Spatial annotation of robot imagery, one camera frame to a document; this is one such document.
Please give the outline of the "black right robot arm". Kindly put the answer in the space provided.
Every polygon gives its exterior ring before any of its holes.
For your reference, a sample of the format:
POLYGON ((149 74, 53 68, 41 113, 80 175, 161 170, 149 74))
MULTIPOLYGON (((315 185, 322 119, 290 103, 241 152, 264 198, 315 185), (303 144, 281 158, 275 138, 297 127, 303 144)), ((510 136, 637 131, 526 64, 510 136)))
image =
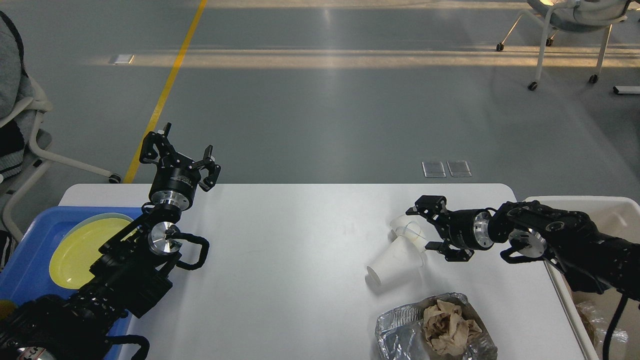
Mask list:
POLYGON ((610 358, 611 340, 629 300, 640 296, 640 246, 604 234, 590 216, 538 200, 505 202, 499 208, 448 210, 443 195, 423 194, 406 215, 418 215, 432 226, 439 241, 425 250, 437 251, 448 262, 467 262, 475 251, 508 243, 500 257, 508 264, 544 261, 559 271, 574 292, 603 294, 616 289, 621 300, 603 340, 602 355, 610 358))

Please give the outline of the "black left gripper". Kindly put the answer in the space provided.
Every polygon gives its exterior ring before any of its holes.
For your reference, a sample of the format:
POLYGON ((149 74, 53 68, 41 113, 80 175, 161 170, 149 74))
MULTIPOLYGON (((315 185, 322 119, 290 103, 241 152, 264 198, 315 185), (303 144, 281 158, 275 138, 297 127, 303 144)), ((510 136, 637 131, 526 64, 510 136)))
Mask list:
POLYGON ((179 168, 183 165, 182 155, 169 141, 172 123, 168 122, 162 131, 149 131, 142 139, 139 162, 157 167, 149 191, 153 205, 169 204, 181 211, 194 205, 194 197, 199 186, 204 192, 216 186, 222 167, 215 162, 213 145, 208 145, 199 161, 192 164, 192 170, 179 168))

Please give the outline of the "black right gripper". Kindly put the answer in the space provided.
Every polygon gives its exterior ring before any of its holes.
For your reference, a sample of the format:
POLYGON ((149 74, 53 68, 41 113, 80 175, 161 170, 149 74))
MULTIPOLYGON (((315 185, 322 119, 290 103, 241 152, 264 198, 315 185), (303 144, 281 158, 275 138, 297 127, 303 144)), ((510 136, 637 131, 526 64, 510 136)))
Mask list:
POLYGON ((443 195, 423 194, 406 215, 422 217, 428 223, 440 223, 444 241, 429 241, 425 250, 437 251, 447 262, 468 262, 475 250, 486 251, 493 247, 489 236, 489 220, 492 215, 487 209, 451 210, 446 208, 447 198, 443 195))

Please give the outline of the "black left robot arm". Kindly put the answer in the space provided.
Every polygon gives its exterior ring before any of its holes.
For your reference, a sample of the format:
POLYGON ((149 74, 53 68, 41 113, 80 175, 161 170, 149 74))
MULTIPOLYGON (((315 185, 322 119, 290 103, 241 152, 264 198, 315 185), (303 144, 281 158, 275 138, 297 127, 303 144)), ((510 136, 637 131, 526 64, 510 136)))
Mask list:
POLYGON ((103 360, 113 346, 135 345, 132 358, 150 349, 142 335, 110 336, 119 319, 141 318, 169 292, 174 268, 205 264, 210 242, 183 232, 178 221, 194 205, 197 188, 210 191, 221 173, 213 146, 195 161, 169 141, 171 124, 142 140, 139 161, 157 170, 141 214, 112 235, 90 267, 93 275, 68 298, 46 294, 26 301, 1 321, 3 360, 103 360))

